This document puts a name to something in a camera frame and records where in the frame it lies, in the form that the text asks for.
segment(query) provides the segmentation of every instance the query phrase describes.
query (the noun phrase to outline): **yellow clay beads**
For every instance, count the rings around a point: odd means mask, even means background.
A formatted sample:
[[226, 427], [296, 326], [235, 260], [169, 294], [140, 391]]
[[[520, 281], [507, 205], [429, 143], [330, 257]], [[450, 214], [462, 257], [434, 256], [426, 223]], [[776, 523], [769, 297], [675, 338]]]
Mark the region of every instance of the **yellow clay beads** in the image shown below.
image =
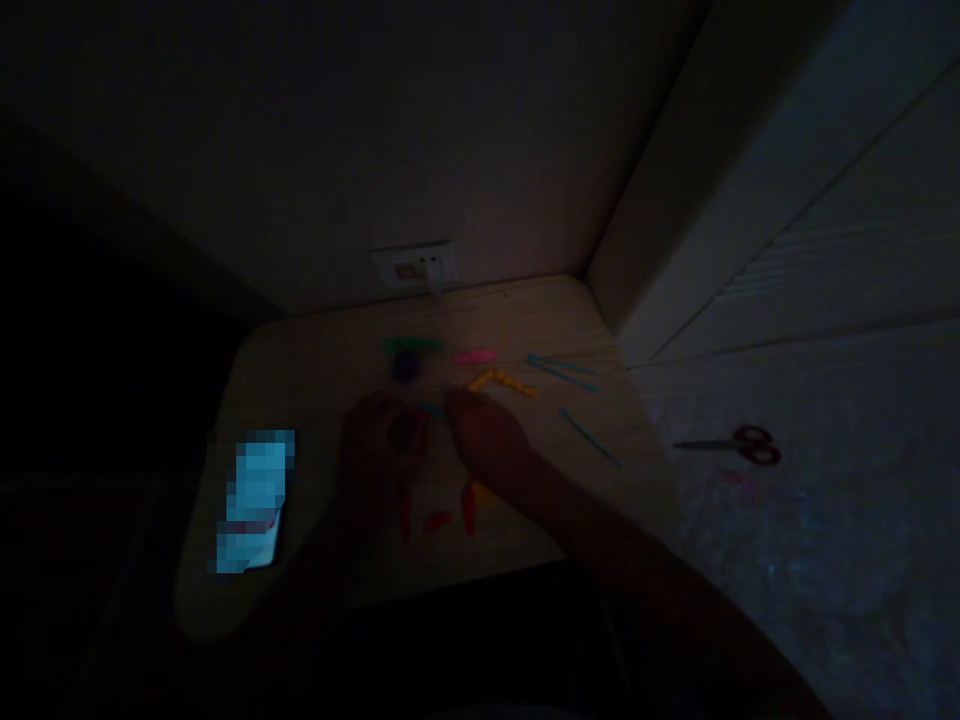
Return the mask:
[[467, 390], [470, 392], [476, 392], [479, 390], [488, 380], [495, 380], [501, 385], [506, 385], [509, 388], [513, 388], [519, 393], [523, 393], [527, 397], [537, 398], [537, 392], [532, 388], [528, 388], [523, 383], [514, 380], [512, 377], [507, 375], [503, 370], [484, 370], [475, 380], [473, 380], [469, 385], [467, 385]]

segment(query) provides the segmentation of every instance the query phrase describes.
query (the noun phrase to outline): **electrical socket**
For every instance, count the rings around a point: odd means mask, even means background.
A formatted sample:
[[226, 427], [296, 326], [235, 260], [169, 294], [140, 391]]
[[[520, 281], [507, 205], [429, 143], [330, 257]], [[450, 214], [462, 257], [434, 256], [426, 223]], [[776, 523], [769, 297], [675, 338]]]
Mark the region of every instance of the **electrical socket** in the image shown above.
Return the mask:
[[377, 269], [380, 280], [391, 290], [415, 287], [428, 289], [427, 277], [431, 266], [433, 281], [437, 287], [460, 282], [452, 240], [429, 245], [371, 250], [367, 254]]

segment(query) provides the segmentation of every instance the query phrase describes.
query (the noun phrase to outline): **phone screen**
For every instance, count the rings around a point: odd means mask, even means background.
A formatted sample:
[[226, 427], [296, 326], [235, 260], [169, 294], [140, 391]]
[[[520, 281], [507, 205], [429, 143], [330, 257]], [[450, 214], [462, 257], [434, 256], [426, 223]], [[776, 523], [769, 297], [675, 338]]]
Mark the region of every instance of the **phone screen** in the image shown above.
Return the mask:
[[294, 451], [293, 430], [253, 430], [236, 444], [226, 508], [217, 523], [217, 573], [242, 573], [276, 560]]

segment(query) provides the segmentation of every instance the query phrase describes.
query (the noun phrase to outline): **wooden table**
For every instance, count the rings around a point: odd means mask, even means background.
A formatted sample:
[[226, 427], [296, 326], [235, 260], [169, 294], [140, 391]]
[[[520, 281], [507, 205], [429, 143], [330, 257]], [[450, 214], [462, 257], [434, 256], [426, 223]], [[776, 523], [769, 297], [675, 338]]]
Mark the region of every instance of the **wooden table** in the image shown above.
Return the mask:
[[[401, 387], [390, 377], [383, 339], [412, 335], [439, 340], [423, 353], [423, 371]], [[571, 479], [654, 533], [669, 537], [677, 519], [673, 479], [636, 390], [621, 364], [590, 291], [554, 276], [336, 310], [272, 323], [256, 330], [234, 360], [211, 452], [180, 558], [176, 614], [184, 632], [202, 640], [223, 636], [247, 616], [303, 543], [334, 492], [336, 447], [344, 413], [378, 388], [410, 403], [443, 404], [443, 388], [468, 382], [479, 367], [459, 367], [451, 355], [490, 347], [495, 367], [534, 387], [533, 400], [496, 384], [484, 387], [512, 410], [533, 446]], [[591, 393], [526, 364], [528, 353], [599, 371]], [[616, 468], [558, 408], [570, 414], [623, 463]], [[242, 575], [211, 575], [216, 518], [235, 458], [233, 443], [247, 429], [297, 431], [297, 468], [278, 563]], [[432, 420], [427, 458], [411, 491], [412, 542], [401, 544], [399, 514], [385, 518], [356, 605], [422, 593], [445, 585], [538, 565], [561, 556], [539, 528], [505, 503], [477, 511], [477, 533], [460, 521], [467, 480], [443, 421]], [[434, 510], [456, 522], [423, 537]]]

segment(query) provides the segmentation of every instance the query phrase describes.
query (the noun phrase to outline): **blue toothpick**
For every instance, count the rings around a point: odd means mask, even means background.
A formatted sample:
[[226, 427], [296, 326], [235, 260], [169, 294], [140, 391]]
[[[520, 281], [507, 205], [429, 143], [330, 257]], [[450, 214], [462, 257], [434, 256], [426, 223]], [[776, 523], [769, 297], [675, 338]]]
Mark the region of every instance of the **blue toothpick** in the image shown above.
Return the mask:
[[548, 373], [550, 373], [551, 375], [556, 375], [558, 378], [562, 378], [562, 379], [566, 380], [567, 382], [572, 382], [574, 385], [579, 385], [579, 386], [582, 387], [584, 390], [589, 390], [590, 392], [598, 392], [598, 391], [599, 391], [599, 388], [597, 388], [596, 385], [590, 385], [589, 383], [580, 382], [580, 381], [577, 380], [576, 378], [572, 378], [572, 377], [570, 377], [569, 375], [564, 375], [562, 372], [557, 372], [556, 370], [554, 370], [554, 369], [552, 369], [552, 368], [548, 368], [546, 365], [541, 365], [541, 364], [538, 363], [536, 360], [531, 360], [529, 356], [527, 357], [527, 362], [530, 363], [531, 365], [533, 365], [533, 366], [534, 366], [535, 368], [537, 368], [538, 370], [543, 370], [544, 372], [548, 372]]
[[565, 367], [567, 370], [576, 370], [577, 372], [585, 372], [589, 375], [599, 375], [596, 370], [591, 370], [589, 368], [582, 368], [576, 365], [571, 365], [570, 363], [560, 362], [559, 360], [551, 360], [550, 358], [542, 358], [539, 355], [534, 355], [530, 353], [527, 355], [527, 360], [536, 360], [540, 363], [549, 363], [550, 365], [556, 365], [557, 367]]
[[570, 421], [570, 424], [573, 425], [577, 430], [579, 430], [587, 440], [589, 440], [590, 442], [592, 442], [592, 443], [593, 443], [593, 446], [594, 446], [595, 448], [597, 448], [597, 450], [599, 450], [599, 451], [602, 452], [604, 455], [606, 455], [608, 458], [610, 458], [610, 461], [611, 461], [614, 465], [616, 465], [616, 466], [619, 467], [619, 468], [622, 468], [622, 467], [623, 467], [623, 465], [620, 464], [620, 461], [617, 460], [617, 459], [611, 454], [611, 452], [610, 452], [609, 450], [607, 450], [603, 445], [601, 445], [593, 435], [591, 435], [591, 434], [588, 433], [586, 430], [584, 430], [583, 427], [580, 425], [580, 423], [578, 423], [576, 420], [574, 420], [572, 417], [570, 417], [570, 413], [568, 413], [568, 412], [567, 412], [566, 410], [564, 410], [563, 408], [560, 408], [560, 414], [561, 414], [563, 417], [565, 417], [567, 420], [569, 420], [569, 421]]

